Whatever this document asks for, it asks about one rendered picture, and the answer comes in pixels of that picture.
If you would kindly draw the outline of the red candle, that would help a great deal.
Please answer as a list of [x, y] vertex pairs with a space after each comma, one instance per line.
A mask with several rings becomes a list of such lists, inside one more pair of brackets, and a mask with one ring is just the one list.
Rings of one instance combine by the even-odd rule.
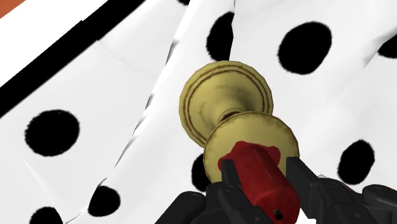
[[188, 136], [203, 147], [213, 183], [221, 164], [232, 160], [238, 185], [274, 224], [295, 224], [298, 195], [286, 179], [286, 159], [299, 157], [293, 131], [273, 116], [264, 77], [241, 62], [222, 60], [195, 71], [179, 98], [179, 117]]

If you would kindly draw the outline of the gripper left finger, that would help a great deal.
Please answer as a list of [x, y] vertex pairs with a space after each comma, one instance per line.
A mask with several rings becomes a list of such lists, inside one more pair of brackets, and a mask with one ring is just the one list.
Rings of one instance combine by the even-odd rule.
[[207, 186], [206, 194], [180, 193], [155, 224], [274, 224], [241, 190], [234, 162], [221, 162], [221, 181]]

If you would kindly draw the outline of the white black-spotted bed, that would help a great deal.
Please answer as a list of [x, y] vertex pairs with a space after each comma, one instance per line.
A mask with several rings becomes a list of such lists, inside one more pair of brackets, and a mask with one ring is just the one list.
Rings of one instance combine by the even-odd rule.
[[205, 194], [179, 98], [222, 60], [315, 173], [397, 189], [397, 0], [108, 0], [0, 88], [0, 224], [155, 224]]

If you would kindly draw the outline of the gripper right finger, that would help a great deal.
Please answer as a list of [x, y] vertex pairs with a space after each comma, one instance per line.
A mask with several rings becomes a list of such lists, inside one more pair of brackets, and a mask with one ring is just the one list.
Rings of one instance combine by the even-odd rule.
[[317, 177], [298, 157], [286, 159], [286, 179], [316, 224], [397, 224], [397, 190], [388, 186], [372, 184], [358, 193], [339, 180]]

